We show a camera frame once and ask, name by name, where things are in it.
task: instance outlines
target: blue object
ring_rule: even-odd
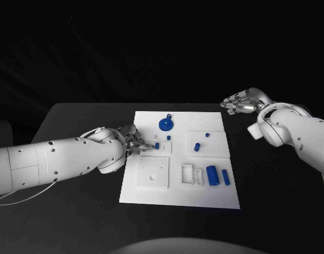
[[[173,122],[170,120],[170,114],[167,114],[166,118],[159,121],[159,128],[163,131],[169,131],[173,127]]]
[[[198,152],[198,148],[199,148],[199,143],[195,143],[195,148],[193,148],[195,152]]]
[[[226,170],[222,169],[222,170],[221,170],[221,173],[222,173],[222,178],[224,178],[225,185],[229,185]]]
[[[208,166],[206,167],[206,175],[208,175],[208,180],[209,180],[209,186],[218,185],[219,184],[219,179],[218,179],[215,166]]]

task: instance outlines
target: black wall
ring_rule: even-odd
[[[20,133],[55,103],[219,103],[250,87],[324,118],[324,3],[0,2],[0,118]]]

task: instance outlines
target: robotic hand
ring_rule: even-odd
[[[0,148],[0,195],[81,176],[95,167],[102,174],[114,172],[125,155],[150,149],[133,124],[117,130],[96,128],[78,138]]]
[[[273,102],[255,88],[241,91],[221,102],[229,115],[257,112],[257,122],[247,128],[253,138],[261,137],[279,147],[293,146],[299,158],[324,173],[324,120],[289,103]]]

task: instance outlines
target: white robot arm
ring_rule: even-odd
[[[95,167],[102,174],[114,172],[125,153],[154,148],[144,144],[134,125],[92,131],[79,138],[0,148],[0,195],[81,176]]]
[[[257,122],[247,128],[253,138],[261,137],[279,147],[293,146],[299,158],[324,173],[324,120],[289,103],[273,102],[255,88],[241,91],[221,102],[228,114],[257,112]]]

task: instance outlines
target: dark table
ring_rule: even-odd
[[[124,167],[57,182],[29,201],[0,206],[0,253],[107,253],[143,240],[190,237],[267,253],[324,253],[324,185],[293,148],[254,141],[255,114],[218,104],[56,104],[33,143],[133,122],[134,111],[221,112],[241,210],[118,203]],[[0,200],[16,202],[47,185]]]

